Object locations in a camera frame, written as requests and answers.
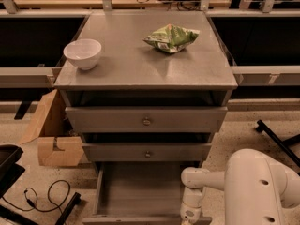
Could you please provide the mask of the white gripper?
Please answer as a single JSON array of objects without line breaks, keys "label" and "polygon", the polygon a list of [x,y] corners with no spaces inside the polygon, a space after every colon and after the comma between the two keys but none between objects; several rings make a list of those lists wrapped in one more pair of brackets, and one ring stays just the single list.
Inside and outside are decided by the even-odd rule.
[{"label": "white gripper", "polygon": [[195,225],[201,213],[201,207],[190,207],[182,202],[180,207],[181,225]]}]

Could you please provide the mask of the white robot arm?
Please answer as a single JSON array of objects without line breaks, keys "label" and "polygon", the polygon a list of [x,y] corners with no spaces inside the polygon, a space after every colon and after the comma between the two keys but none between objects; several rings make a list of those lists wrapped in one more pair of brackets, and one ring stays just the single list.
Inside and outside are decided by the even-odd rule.
[{"label": "white robot arm", "polygon": [[185,168],[181,181],[181,225],[200,220],[207,188],[224,192],[225,225],[285,225],[283,211],[300,205],[299,175],[253,149],[233,153],[223,172]]}]

